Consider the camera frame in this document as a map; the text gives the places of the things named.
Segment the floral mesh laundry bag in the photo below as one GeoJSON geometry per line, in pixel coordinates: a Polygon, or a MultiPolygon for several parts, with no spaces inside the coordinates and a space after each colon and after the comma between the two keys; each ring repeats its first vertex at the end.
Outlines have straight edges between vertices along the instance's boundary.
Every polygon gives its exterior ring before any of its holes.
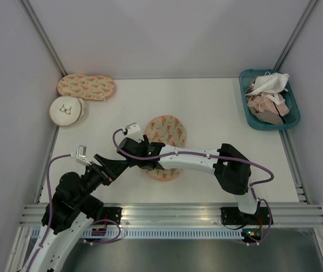
{"type": "MultiPolygon", "coordinates": [[[[154,118],[144,130],[149,142],[159,142],[175,147],[184,148],[187,139],[187,132],[181,121],[171,115],[163,115],[154,118]]],[[[155,169],[145,171],[147,175],[158,181],[174,180],[182,174],[182,169],[155,169]]]]}

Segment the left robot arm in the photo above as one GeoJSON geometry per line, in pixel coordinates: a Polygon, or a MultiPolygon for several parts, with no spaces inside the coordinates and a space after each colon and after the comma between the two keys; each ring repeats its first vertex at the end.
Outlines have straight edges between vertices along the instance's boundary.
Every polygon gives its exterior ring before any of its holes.
{"type": "Polygon", "coordinates": [[[83,232],[93,224],[104,224],[98,235],[105,235],[107,226],[117,227],[116,241],[122,234],[120,221],[107,218],[104,204],[92,196],[100,185],[108,186],[129,166],[126,160],[109,160],[95,155],[96,163],[84,155],[69,155],[85,166],[83,175],[65,173],[55,192],[49,192],[49,204],[41,220],[42,226],[22,271],[61,271],[73,247],[83,232]]]}

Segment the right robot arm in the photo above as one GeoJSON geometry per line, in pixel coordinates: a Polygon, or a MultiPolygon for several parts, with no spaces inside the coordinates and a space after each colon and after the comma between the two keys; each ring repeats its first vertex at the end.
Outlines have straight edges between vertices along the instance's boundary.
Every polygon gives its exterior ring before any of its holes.
{"type": "Polygon", "coordinates": [[[230,144],[214,150],[188,150],[149,142],[147,138],[138,142],[126,137],[116,147],[131,164],[148,171],[189,169],[211,174],[225,192],[235,196],[242,222],[251,224],[260,215],[257,200],[249,189],[250,161],[230,144]]]}

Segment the round cream laundry bag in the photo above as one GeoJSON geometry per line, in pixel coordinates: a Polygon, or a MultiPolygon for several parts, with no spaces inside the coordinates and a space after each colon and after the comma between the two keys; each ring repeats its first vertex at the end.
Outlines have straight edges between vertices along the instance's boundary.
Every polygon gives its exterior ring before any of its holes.
{"type": "Polygon", "coordinates": [[[83,99],[60,96],[50,106],[50,119],[58,126],[70,126],[83,117],[85,108],[83,99]]]}

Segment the pink bra in basket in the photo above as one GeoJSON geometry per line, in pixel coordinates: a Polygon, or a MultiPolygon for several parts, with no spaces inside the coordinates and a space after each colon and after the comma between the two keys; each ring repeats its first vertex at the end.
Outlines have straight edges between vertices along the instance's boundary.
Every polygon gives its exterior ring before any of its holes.
{"type": "Polygon", "coordinates": [[[290,112],[281,94],[254,95],[247,98],[247,106],[253,114],[257,112],[273,112],[285,116],[290,112]]]}

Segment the taupe bra in basket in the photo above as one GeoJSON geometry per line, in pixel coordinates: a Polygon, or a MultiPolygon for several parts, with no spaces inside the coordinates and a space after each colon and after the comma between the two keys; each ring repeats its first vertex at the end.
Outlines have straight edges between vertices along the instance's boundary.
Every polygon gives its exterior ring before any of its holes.
{"type": "Polygon", "coordinates": [[[281,116],[273,112],[257,112],[255,116],[261,122],[265,122],[275,126],[281,126],[284,124],[281,116]]]}

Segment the white bra in basket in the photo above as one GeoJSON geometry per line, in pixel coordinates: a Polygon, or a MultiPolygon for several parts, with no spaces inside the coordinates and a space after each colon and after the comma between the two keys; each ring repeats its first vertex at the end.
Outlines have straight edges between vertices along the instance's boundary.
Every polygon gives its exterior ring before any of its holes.
{"type": "Polygon", "coordinates": [[[289,78],[289,74],[281,73],[258,76],[246,91],[246,95],[278,94],[286,89],[289,78]]]}

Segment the teal plastic basket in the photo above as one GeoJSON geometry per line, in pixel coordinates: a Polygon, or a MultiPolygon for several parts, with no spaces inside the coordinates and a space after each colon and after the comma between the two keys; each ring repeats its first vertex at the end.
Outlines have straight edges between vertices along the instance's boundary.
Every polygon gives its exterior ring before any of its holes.
{"type": "Polygon", "coordinates": [[[289,84],[290,76],[275,70],[248,69],[239,75],[241,99],[248,125],[256,130],[287,130],[300,121],[289,84]]]}

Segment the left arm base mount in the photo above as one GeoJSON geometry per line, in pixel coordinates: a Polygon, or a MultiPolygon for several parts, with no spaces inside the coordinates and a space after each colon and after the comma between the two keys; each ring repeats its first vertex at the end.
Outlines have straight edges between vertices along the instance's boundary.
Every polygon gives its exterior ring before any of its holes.
{"type": "Polygon", "coordinates": [[[122,218],[122,208],[121,207],[104,207],[103,212],[93,222],[95,225],[110,225],[110,224],[120,224],[122,218]]]}

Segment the aluminium front rail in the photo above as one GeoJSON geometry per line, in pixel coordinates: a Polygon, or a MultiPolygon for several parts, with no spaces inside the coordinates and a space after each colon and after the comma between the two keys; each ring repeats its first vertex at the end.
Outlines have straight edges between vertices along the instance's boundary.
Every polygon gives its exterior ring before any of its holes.
{"type": "MultiPolygon", "coordinates": [[[[121,224],[130,227],[215,227],[220,224],[221,208],[233,203],[119,204],[121,224]]],[[[273,227],[323,227],[323,210],[306,203],[271,203],[273,227]]]]}

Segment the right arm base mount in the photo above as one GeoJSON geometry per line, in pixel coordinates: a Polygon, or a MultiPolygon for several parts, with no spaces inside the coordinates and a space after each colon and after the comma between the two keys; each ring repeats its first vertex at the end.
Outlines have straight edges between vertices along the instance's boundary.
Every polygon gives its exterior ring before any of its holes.
{"type": "Polygon", "coordinates": [[[246,226],[260,227],[273,224],[273,218],[267,207],[259,207],[255,214],[243,213],[237,207],[222,207],[220,212],[221,224],[232,230],[240,230],[246,226]]]}

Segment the left aluminium frame post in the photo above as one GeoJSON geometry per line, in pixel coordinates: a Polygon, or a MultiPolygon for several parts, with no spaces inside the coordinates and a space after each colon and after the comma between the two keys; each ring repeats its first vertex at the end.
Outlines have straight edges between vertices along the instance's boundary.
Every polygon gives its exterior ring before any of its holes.
{"type": "Polygon", "coordinates": [[[49,54],[50,59],[55,65],[57,71],[64,77],[67,75],[66,69],[57,54],[49,36],[47,35],[39,17],[37,16],[35,9],[32,7],[31,1],[29,0],[19,0],[20,5],[22,6],[25,14],[27,15],[29,21],[34,27],[36,33],[38,34],[40,41],[45,46],[46,51],[49,54]]]}

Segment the aluminium frame post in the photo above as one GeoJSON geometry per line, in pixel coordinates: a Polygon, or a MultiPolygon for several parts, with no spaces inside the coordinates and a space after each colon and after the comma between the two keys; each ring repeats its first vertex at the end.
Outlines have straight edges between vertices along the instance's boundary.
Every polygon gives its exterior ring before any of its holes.
{"type": "Polygon", "coordinates": [[[294,27],[292,33],[290,34],[281,54],[279,55],[273,69],[274,70],[280,70],[283,66],[285,60],[287,59],[290,51],[292,50],[294,44],[298,40],[300,34],[302,33],[305,25],[307,24],[309,18],[313,14],[314,10],[320,3],[319,0],[309,0],[304,11],[302,12],[299,20],[296,23],[296,26],[294,27]]]}
{"type": "Polygon", "coordinates": [[[36,33],[38,34],[40,41],[45,46],[46,51],[49,54],[50,59],[55,65],[57,71],[64,77],[67,75],[66,69],[57,54],[49,36],[47,35],[39,17],[37,16],[35,9],[32,7],[31,1],[29,0],[19,0],[20,5],[22,6],[25,14],[27,15],[29,21],[34,27],[36,33]]]}

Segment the right aluminium frame post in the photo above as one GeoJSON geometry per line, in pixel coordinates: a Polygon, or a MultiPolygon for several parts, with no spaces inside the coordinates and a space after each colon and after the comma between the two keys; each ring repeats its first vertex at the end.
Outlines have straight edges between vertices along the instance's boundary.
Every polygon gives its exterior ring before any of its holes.
{"type": "Polygon", "coordinates": [[[314,10],[320,3],[319,0],[309,0],[304,11],[302,12],[299,20],[296,23],[296,26],[294,27],[292,33],[290,34],[281,54],[279,55],[273,69],[274,70],[280,70],[283,66],[285,60],[287,59],[290,51],[292,50],[294,44],[298,40],[300,34],[302,33],[305,25],[307,24],[309,18],[313,14],[314,10]]]}

